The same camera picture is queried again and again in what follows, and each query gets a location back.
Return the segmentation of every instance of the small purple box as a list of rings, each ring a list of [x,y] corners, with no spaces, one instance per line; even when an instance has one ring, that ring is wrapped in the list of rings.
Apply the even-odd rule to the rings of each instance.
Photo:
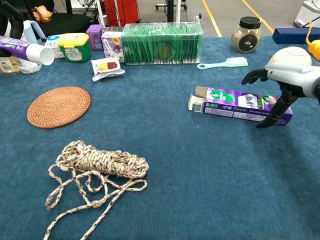
[[[195,95],[190,96],[188,109],[190,111],[194,109],[197,113],[260,122],[270,115],[277,100],[278,97],[270,95],[197,86]],[[276,125],[287,125],[292,115],[291,107],[289,107]]]
[[[89,42],[91,50],[103,50],[101,42],[102,24],[92,24],[87,30],[86,34],[89,35]]]

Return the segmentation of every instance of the jar lid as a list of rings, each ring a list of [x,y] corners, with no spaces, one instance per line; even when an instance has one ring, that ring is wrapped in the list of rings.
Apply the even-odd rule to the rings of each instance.
[[[261,25],[261,20],[255,16],[244,16],[240,19],[239,25],[245,29],[258,29]]]

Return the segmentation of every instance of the coiled rope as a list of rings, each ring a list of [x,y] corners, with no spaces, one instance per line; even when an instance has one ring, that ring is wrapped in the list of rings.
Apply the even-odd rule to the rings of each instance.
[[[62,179],[53,173],[53,168],[59,167],[62,171],[71,172],[72,178],[63,182]],[[114,205],[115,201],[125,192],[139,192],[147,187],[147,181],[143,178],[149,169],[149,165],[143,157],[137,157],[134,154],[128,152],[106,151],[97,150],[93,145],[85,145],[83,141],[73,141],[64,147],[62,153],[56,158],[55,164],[48,169],[49,175],[59,182],[59,186],[47,197],[45,201],[45,207],[50,210],[53,209],[60,201],[64,188],[71,182],[75,182],[79,188],[79,193],[82,195],[85,205],[81,205],[61,213],[55,218],[55,220],[48,226],[44,240],[49,239],[52,228],[57,222],[67,214],[72,214],[82,209],[98,208],[103,205],[108,198],[114,196],[109,202],[107,208],[93,223],[89,230],[83,235],[81,240],[85,240],[101,222],[101,220],[107,215],[110,208]],[[96,175],[101,184],[99,187],[91,187],[92,175]],[[119,177],[125,177],[129,180],[123,185],[117,185],[115,182],[108,179],[109,175],[117,175]],[[79,179],[87,177],[85,183],[87,189],[96,193],[104,188],[104,196],[99,200],[90,201],[87,198],[87,193],[84,191]],[[143,183],[142,187],[132,187],[137,183]],[[116,188],[115,191],[108,193],[107,184]],[[55,201],[51,203],[51,200],[56,196]]]

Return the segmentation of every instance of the toothbrush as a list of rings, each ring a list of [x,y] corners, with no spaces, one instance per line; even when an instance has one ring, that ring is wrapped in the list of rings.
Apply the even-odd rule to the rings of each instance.
[[[211,69],[211,68],[236,68],[236,67],[246,67],[248,66],[247,59],[243,56],[241,57],[228,57],[226,61],[220,63],[199,63],[196,67],[200,70]]]

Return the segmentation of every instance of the round coaster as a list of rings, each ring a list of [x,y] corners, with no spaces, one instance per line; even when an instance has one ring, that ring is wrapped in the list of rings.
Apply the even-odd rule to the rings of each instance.
[[[89,93],[81,87],[58,87],[37,97],[29,106],[27,118],[33,126],[54,129],[80,118],[90,102]]]

